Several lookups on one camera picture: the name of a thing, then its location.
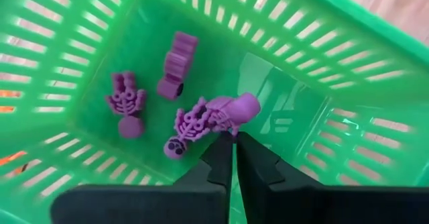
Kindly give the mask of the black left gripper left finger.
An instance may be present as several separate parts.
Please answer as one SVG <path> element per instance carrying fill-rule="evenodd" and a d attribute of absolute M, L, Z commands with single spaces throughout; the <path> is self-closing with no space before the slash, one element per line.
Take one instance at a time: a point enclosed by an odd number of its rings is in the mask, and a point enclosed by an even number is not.
<path fill-rule="evenodd" d="M 84 184 L 55 198 L 53 223 L 227 224 L 233 136 L 224 131 L 171 185 Z"/>

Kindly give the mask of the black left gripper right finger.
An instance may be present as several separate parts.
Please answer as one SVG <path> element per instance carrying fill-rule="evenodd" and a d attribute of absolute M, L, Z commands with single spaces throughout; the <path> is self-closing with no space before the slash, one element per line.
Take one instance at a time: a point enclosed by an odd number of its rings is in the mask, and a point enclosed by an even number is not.
<path fill-rule="evenodd" d="M 428 188 L 324 185 L 245 132 L 237 137 L 237 175 L 248 223 L 428 222 Z"/>

